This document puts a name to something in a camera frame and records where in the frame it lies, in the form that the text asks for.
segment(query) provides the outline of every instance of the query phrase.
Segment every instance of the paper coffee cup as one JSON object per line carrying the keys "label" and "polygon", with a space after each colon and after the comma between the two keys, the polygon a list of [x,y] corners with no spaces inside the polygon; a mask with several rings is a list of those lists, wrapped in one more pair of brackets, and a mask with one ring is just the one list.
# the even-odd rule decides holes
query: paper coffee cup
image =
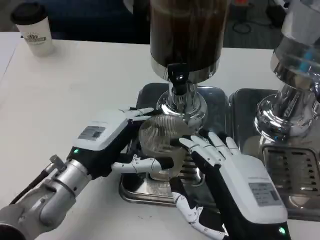
{"label": "paper coffee cup", "polygon": [[11,13],[11,21],[16,24],[35,56],[44,57],[52,53],[54,46],[48,14],[43,5],[22,3]]}

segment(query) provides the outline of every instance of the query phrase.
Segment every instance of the black cable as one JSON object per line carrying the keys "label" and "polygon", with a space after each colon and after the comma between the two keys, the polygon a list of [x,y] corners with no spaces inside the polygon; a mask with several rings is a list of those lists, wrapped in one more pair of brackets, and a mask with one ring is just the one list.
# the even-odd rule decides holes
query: black cable
{"label": "black cable", "polygon": [[[241,31],[237,29],[237,26],[245,26],[247,28],[247,31]],[[241,21],[237,21],[232,25],[232,30],[234,32],[236,32],[237,34],[249,34],[252,31],[252,27],[246,23],[246,22],[241,22]]]}
{"label": "black cable", "polygon": [[43,181],[46,177],[48,177],[49,173],[43,170],[22,192],[16,196],[9,205],[16,204],[24,195],[26,195],[30,190],[32,190],[35,186]]}
{"label": "black cable", "polygon": [[[271,1],[273,0],[268,0],[267,4],[268,6],[271,4]],[[252,9],[255,5],[253,3],[249,3],[249,7]],[[252,20],[248,20],[247,19],[247,16],[246,16],[246,19],[242,19],[241,21],[237,21],[235,22],[233,25],[232,25],[232,30],[234,32],[236,32],[237,34],[243,34],[243,35],[246,35],[246,34],[249,34],[251,33],[252,31],[252,27],[249,25],[249,24],[256,24],[258,26],[262,26],[262,27],[269,27],[270,29],[273,28],[273,25],[271,23],[262,23],[262,22],[257,22],[257,21],[252,21]],[[242,27],[245,27],[246,30],[244,31],[241,31],[239,29],[239,26],[242,26]]]}

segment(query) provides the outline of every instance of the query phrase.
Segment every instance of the metal drip tray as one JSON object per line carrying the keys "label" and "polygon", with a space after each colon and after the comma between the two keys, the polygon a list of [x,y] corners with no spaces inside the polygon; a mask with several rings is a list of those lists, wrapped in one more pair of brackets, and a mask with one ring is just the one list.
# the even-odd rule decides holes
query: metal drip tray
{"label": "metal drip tray", "polygon": [[[140,91],[136,107],[156,107],[160,96],[168,90],[168,83],[150,83]],[[207,104],[204,127],[215,132],[230,134],[229,103],[225,93],[215,87],[198,87]],[[215,207],[215,202],[204,182],[204,176],[187,156],[179,174],[189,196],[203,206]],[[154,180],[149,174],[123,174],[119,186],[120,196],[128,202],[174,206],[170,184]]]}
{"label": "metal drip tray", "polygon": [[200,185],[203,180],[203,174],[199,168],[196,167],[191,156],[187,156],[184,160],[179,177],[182,183],[192,184],[194,186]]}
{"label": "metal drip tray", "polygon": [[261,137],[254,126],[258,103],[273,90],[240,89],[230,97],[233,138],[242,153],[260,158],[290,219],[320,221],[320,121],[286,143]]}
{"label": "metal drip tray", "polygon": [[320,196],[319,161],[313,151],[265,146],[263,156],[265,167],[280,194],[306,198]]}

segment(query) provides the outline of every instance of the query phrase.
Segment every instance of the green led light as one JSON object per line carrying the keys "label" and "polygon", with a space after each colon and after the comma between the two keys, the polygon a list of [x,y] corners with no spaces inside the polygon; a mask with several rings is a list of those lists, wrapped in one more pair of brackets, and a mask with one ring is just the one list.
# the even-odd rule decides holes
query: green led light
{"label": "green led light", "polygon": [[280,232],[281,234],[283,234],[283,235],[286,234],[286,230],[285,230],[282,226],[279,227],[279,232]]}

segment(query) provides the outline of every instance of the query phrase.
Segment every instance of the white table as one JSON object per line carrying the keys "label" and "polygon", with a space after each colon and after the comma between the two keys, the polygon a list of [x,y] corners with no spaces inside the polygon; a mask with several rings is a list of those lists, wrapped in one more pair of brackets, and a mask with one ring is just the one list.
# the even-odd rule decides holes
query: white table
{"label": "white table", "polygon": [[[48,164],[65,158],[73,140],[101,109],[136,104],[151,82],[164,83],[150,66],[148,45],[54,41],[56,51],[34,57],[22,40],[0,84],[0,207]],[[203,85],[223,89],[278,89],[271,50],[224,48],[217,73]],[[40,240],[205,240],[177,209],[128,203],[120,176],[92,181],[58,229]],[[320,222],[289,220],[293,240],[318,237]]]}
{"label": "white table", "polygon": [[0,32],[0,83],[20,37],[20,32]]}

